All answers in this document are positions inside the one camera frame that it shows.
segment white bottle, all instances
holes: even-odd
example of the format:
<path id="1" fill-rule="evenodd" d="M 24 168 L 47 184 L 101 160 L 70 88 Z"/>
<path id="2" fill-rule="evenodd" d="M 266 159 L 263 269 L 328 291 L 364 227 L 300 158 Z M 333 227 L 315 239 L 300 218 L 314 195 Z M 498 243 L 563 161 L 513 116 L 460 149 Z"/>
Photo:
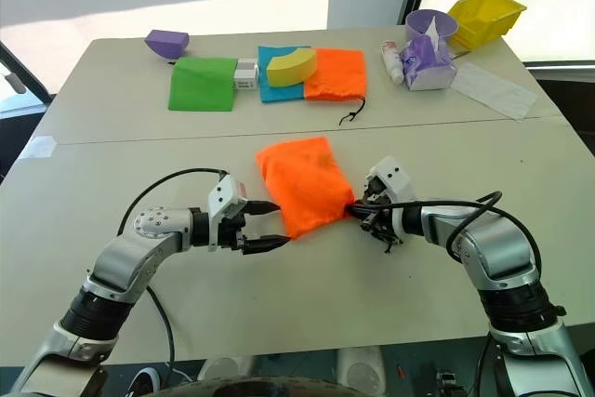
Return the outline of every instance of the white bottle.
<path id="1" fill-rule="evenodd" d="M 394 84 L 399 85 L 403 82 L 403 63 L 397 44 L 393 41 L 384 41 L 380 45 L 380 50 L 390 79 Z"/>

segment purple cup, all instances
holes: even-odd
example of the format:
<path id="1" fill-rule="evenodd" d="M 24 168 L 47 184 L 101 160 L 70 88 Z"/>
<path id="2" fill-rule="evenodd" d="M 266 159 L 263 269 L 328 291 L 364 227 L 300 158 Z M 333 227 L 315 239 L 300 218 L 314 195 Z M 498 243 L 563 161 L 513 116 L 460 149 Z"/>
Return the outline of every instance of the purple cup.
<path id="1" fill-rule="evenodd" d="M 441 38 L 448 41 L 455 35 L 458 30 L 458 23 L 456 23 L 455 18 L 436 9 L 418 9 L 410 12 L 405 18 L 407 41 L 424 34 L 434 17 L 436 18 L 436 30 Z"/>

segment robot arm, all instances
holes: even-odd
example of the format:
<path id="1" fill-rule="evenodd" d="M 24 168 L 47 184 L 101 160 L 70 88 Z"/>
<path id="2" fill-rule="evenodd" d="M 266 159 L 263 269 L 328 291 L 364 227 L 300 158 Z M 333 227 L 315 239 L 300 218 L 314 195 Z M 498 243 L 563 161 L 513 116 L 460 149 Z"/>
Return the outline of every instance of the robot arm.
<path id="1" fill-rule="evenodd" d="M 14 392 L 56 396 L 99 395 L 107 374 L 100 364 L 112 352 L 118 332 L 161 263 L 191 246 L 229 247 L 243 254 L 271 251 L 289 241 L 269 235 L 248 240 L 246 214 L 279 209 L 249 201 L 244 184 L 227 175 L 209 193 L 208 212 L 200 208 L 156 207 L 141 212 L 99 255 L 93 271 L 61 320 L 54 323 Z"/>
<path id="2" fill-rule="evenodd" d="M 409 234 L 447 249 L 452 244 L 451 256 L 462 263 L 477 289 L 501 350 L 496 365 L 501 393 L 593 396 L 560 318 L 564 310 L 549 302 L 540 282 L 538 252 L 515 222 L 487 210 L 458 232 L 477 207 L 415 202 L 410 178 L 389 157 L 374 166 L 366 180 L 363 200 L 348 208 L 365 231 L 389 246 Z M 390 209 L 401 203 L 405 205 Z"/>

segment white table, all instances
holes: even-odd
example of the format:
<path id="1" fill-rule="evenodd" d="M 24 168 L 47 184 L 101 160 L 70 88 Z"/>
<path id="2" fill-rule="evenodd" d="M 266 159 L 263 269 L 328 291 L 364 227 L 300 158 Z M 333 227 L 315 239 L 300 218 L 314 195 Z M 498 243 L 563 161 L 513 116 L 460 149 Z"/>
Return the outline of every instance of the white table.
<path id="1" fill-rule="evenodd" d="M 380 57 L 383 40 L 404 45 L 402 26 L 318 32 L 195 36 L 194 56 L 255 57 L 258 46 L 333 46 L 365 52 L 367 102 L 362 113 L 342 128 L 413 126 L 507 120 L 454 90 L 409 92 L 395 86 Z M 529 116 L 559 116 L 560 111 L 498 39 L 455 60 L 535 91 L 539 99 Z M 360 102 L 290 101 L 263 104 L 258 92 L 236 94 L 232 112 L 172 112 L 167 109 L 172 67 L 142 39 L 93 42 L 54 99 L 35 135 L 51 135 L 59 144 L 141 139 L 258 135 L 337 130 L 338 121 Z"/>
<path id="2" fill-rule="evenodd" d="M 552 302 L 568 310 L 565 321 L 595 321 L 588 292 L 595 164 L 562 117 L 59 145 L 51 158 L 18 161 L 0 186 L 0 365 L 28 362 L 146 185 L 184 167 L 224 167 L 245 182 L 251 198 L 268 198 L 254 154 L 321 134 L 356 195 L 369 167 L 388 154 L 403 163 L 422 197 L 502 190 L 501 207 L 541 247 L 543 284 Z M 139 207 L 205 205 L 214 181 L 200 174 L 172 180 Z M 276 216 L 249 225 L 261 234 L 280 230 Z M 391 255 L 383 251 L 357 222 L 344 220 L 267 255 L 195 248 L 170 258 L 153 285 L 180 360 L 485 334 L 476 291 L 441 248 L 417 237 Z M 146 297 L 121 336 L 113 363 L 166 357 L 162 322 Z"/>

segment yellow box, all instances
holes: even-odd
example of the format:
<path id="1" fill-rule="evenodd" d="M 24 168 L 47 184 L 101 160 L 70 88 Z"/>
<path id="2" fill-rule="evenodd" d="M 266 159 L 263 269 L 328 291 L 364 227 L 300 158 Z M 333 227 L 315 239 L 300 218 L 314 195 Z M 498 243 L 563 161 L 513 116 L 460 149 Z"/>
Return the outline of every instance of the yellow box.
<path id="1" fill-rule="evenodd" d="M 506 34 L 525 9 L 514 0 L 459 0 L 448 11 L 458 22 L 453 40 L 467 48 L 482 46 Z"/>

